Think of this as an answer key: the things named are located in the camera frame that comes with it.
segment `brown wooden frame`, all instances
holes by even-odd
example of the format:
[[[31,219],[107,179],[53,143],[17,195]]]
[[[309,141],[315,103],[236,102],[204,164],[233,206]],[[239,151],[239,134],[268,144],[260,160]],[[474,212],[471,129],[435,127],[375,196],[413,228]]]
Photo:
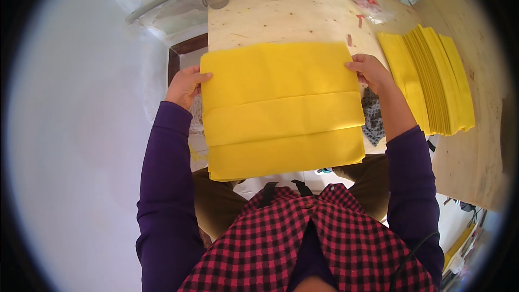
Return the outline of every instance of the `brown wooden frame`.
[[[177,72],[180,71],[180,55],[196,51],[208,46],[207,33],[196,36],[169,48],[168,86]]]

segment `hand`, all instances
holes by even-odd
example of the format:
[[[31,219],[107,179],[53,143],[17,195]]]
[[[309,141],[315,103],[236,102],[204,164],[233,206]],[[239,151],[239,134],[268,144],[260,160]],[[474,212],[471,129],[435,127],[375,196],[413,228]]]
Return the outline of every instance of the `hand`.
[[[378,95],[380,89],[388,84],[394,84],[389,71],[373,55],[356,54],[353,62],[345,63],[346,68],[356,71],[359,82],[367,84]]]
[[[193,98],[200,94],[200,83],[208,81],[212,76],[212,74],[201,74],[200,66],[182,69],[173,77],[164,100],[189,110]]]

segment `red and black checkered shirt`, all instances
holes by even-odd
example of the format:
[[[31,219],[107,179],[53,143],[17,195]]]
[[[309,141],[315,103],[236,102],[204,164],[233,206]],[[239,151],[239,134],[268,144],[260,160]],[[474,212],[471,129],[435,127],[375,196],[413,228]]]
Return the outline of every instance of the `red and black checkered shirt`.
[[[410,253],[391,230],[364,213],[342,184],[307,197],[288,187],[275,188],[272,204],[258,208],[261,193],[207,250],[180,290],[285,291],[310,219],[339,291],[389,290]],[[396,277],[396,290],[436,288],[412,257]]]

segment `skin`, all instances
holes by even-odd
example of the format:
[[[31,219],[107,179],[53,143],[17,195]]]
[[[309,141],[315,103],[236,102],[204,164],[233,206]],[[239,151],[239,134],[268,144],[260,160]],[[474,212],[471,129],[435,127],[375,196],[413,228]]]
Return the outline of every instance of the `skin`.
[[[376,57],[367,54],[356,54],[352,58],[353,62],[347,62],[346,68],[357,72],[359,82],[367,84],[379,97],[386,140],[390,141],[415,127],[417,125],[415,118],[404,95],[382,63]],[[200,94],[200,84],[210,80],[211,77],[211,74],[201,74],[199,66],[177,72],[168,88],[165,101],[171,101],[189,110],[193,98]],[[314,291],[335,292],[337,290],[319,276],[307,277],[294,290],[294,292]]]

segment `plastic bag with red items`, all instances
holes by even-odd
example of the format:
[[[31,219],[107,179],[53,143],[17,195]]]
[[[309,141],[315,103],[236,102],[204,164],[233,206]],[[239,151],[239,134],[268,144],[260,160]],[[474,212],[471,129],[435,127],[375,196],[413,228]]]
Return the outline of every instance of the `plastic bag with red items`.
[[[353,0],[360,7],[363,15],[373,24],[386,22],[393,16],[385,11],[379,4],[379,0]]]

